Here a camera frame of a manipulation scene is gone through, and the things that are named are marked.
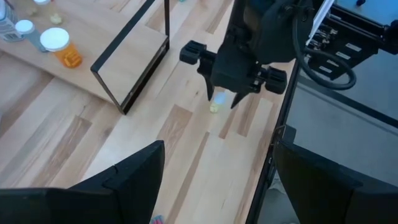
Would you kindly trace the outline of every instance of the white cap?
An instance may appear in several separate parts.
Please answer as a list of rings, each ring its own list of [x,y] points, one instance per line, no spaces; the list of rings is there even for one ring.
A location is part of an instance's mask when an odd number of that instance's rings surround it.
[[[38,4],[38,5],[46,5],[51,2],[51,0],[33,0],[33,1],[35,1],[36,4]]]
[[[33,24],[33,22],[24,19],[18,21],[17,24],[15,24],[15,29],[20,34],[30,34],[35,31],[35,25]]]
[[[51,52],[63,50],[69,45],[69,34],[58,27],[49,28],[40,36],[40,43]]]
[[[6,2],[4,0],[0,0],[0,20],[3,20],[6,17]]]
[[[218,92],[214,97],[214,103],[222,105],[225,102],[225,92]]]

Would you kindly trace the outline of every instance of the orange pill bottle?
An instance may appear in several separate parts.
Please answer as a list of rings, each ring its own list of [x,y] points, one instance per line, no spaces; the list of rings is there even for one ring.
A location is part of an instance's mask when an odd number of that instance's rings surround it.
[[[65,29],[58,27],[47,29],[40,36],[40,43],[49,52],[52,52],[65,67],[76,68],[83,61]]]

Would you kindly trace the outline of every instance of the wooden surface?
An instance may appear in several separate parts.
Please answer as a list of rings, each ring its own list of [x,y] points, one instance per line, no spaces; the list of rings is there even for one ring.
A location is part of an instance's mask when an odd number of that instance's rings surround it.
[[[95,1],[121,14],[137,2]],[[162,30],[161,1],[142,21]],[[216,50],[231,1],[170,2],[171,48],[127,116],[4,54],[0,57],[0,187],[69,187],[156,139],[166,145],[154,215],[167,223],[244,223],[283,95],[265,90],[211,114],[196,66],[178,61],[189,40]],[[274,65],[291,73],[293,62]]]
[[[43,15],[27,17],[25,10],[17,3],[19,17],[31,19],[37,30],[42,32],[53,27]],[[0,49],[112,102],[90,72],[90,67],[133,14],[123,16],[90,1],[62,0],[57,1],[57,6],[64,18],[60,27],[69,32],[72,42],[83,56],[79,67],[65,68],[54,55],[39,52],[27,40],[14,43],[0,40]],[[99,74],[119,103],[127,97],[164,40],[165,35],[138,24],[103,65]]]

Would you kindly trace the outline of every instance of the black cable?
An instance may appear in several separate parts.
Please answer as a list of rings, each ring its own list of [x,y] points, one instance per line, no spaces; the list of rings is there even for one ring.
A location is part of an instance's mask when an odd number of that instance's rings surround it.
[[[295,16],[293,19],[293,46],[294,50],[296,52],[296,57],[298,64],[301,66],[303,71],[317,84],[324,86],[326,88],[329,88],[331,90],[348,90],[352,88],[355,83],[356,83],[356,75],[354,71],[349,67],[349,65],[344,62],[342,59],[340,59],[337,56],[334,56],[332,54],[322,52],[320,50],[312,50],[308,48],[307,46],[304,48],[303,52],[300,50],[300,44],[299,44],[299,18],[298,16]],[[349,77],[349,81],[346,84],[339,84],[339,83],[334,83],[328,80],[325,80],[318,76],[307,64],[307,62],[304,60],[303,54],[310,54],[311,57],[314,56],[321,56],[328,58],[332,61],[334,61],[336,64],[339,66],[345,68],[347,70],[347,75]]]

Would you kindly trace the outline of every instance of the gray floor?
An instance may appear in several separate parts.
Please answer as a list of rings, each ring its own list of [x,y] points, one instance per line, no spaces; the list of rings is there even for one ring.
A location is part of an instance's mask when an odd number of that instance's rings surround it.
[[[356,1],[338,2],[384,24],[398,19],[395,0],[367,0],[366,7],[360,9],[354,7]],[[383,5],[390,7],[383,10]],[[380,51],[354,70],[358,82],[342,94],[398,119],[398,57]],[[295,144],[398,186],[398,130],[395,128],[302,85],[298,85],[287,124],[297,129]],[[287,196],[268,190],[258,223],[290,222],[299,221]]]

